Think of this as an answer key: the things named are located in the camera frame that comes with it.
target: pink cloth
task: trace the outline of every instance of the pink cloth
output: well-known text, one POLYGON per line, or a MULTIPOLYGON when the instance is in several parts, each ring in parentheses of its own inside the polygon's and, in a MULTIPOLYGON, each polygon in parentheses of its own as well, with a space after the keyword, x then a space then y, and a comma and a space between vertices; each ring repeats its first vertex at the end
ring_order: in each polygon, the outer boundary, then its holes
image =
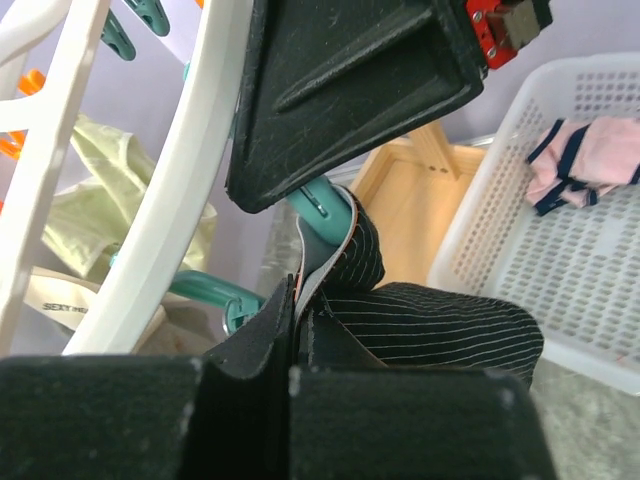
POLYGON ((595 205, 616 186, 640 180, 640 123, 612 117, 590 124, 558 120, 527 161, 535 176, 526 199, 540 215, 566 203, 595 205))

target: orange clothespin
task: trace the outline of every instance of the orange clothespin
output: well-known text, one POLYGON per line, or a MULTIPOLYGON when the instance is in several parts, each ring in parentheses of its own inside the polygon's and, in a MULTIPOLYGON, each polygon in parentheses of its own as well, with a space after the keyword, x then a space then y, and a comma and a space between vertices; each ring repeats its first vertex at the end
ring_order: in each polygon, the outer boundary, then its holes
MULTIPOLYGON (((18 90, 27 96, 33 95, 42 90, 45 80, 46 77, 39 70, 31 70, 20 79, 18 90)), ((14 160, 18 160, 26 139, 26 134, 24 132, 9 132, 9 137, 11 140, 0 138, 0 152, 14 160)))

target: wooden board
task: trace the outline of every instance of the wooden board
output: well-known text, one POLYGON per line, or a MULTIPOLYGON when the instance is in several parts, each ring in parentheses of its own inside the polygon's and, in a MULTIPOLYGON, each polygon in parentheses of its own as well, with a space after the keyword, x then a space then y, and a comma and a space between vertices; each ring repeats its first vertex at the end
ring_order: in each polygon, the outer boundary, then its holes
POLYGON ((450 145, 437 122, 377 148, 351 191, 380 235, 380 285, 424 285, 444 235, 486 151, 450 145))

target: white plastic drying rack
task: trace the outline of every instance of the white plastic drying rack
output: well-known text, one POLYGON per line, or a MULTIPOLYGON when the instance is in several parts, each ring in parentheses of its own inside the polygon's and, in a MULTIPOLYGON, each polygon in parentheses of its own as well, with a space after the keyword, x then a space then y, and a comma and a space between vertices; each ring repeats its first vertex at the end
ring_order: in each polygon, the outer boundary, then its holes
MULTIPOLYGON (((32 252, 111 2, 39 0, 38 8, 34 3, 14 0, 0 23, 0 131, 29 130, 0 216, 0 356, 9 353, 32 252), (44 88, 13 99, 28 51, 63 20, 44 88)), ((252 0, 205 2, 189 76, 147 193, 118 262, 63 355, 131 352, 168 290, 219 170, 252 6, 252 0)))

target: red bracket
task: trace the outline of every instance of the red bracket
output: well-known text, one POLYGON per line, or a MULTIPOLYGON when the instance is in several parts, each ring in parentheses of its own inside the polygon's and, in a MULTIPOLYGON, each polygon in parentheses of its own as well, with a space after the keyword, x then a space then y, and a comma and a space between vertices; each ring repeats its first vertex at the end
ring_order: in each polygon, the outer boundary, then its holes
POLYGON ((478 37, 480 48, 484 52, 489 68, 497 70, 505 63, 513 60, 518 52, 511 48, 500 47, 489 28, 487 14, 493 13, 502 4, 501 0, 469 0, 467 12, 471 25, 478 37))

